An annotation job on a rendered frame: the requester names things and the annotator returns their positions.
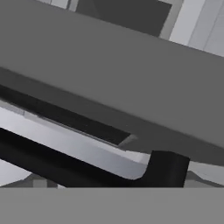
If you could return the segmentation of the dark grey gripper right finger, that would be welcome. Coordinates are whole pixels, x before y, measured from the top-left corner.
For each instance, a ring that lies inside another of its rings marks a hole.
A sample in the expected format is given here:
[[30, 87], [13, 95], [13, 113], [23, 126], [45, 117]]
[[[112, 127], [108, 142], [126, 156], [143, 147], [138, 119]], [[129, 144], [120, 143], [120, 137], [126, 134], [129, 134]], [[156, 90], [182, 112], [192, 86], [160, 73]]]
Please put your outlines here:
[[220, 185], [209, 180], [204, 180], [203, 178], [196, 175], [194, 172], [189, 171], [186, 174], [184, 187], [185, 188], [209, 188], [209, 187], [224, 188], [224, 185]]

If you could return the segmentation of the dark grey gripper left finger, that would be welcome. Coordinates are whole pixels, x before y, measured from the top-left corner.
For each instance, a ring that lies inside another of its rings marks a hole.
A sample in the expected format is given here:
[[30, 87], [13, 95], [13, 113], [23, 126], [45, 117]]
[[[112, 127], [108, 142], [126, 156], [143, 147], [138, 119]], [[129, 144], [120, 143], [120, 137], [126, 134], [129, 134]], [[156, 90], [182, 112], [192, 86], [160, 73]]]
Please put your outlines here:
[[43, 178], [37, 174], [30, 174], [26, 178], [9, 183], [3, 187], [23, 187], [23, 188], [57, 188], [58, 184], [50, 179]]

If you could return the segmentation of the white cupboard run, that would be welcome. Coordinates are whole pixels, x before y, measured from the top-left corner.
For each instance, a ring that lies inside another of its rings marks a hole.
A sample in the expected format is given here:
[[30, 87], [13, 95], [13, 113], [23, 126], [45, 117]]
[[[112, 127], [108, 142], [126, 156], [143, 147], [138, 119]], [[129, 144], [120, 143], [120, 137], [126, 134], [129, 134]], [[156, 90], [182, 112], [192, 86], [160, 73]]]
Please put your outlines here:
[[169, 40], [224, 57], [224, 0], [184, 0]]

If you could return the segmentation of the dark panel with grey frame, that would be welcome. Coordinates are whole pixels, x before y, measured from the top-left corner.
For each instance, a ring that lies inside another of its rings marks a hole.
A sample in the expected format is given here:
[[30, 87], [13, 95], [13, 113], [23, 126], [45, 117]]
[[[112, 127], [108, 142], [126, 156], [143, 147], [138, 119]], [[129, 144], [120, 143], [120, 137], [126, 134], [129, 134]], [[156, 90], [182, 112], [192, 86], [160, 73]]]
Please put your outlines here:
[[184, 0], [68, 0], [67, 9], [168, 39]]

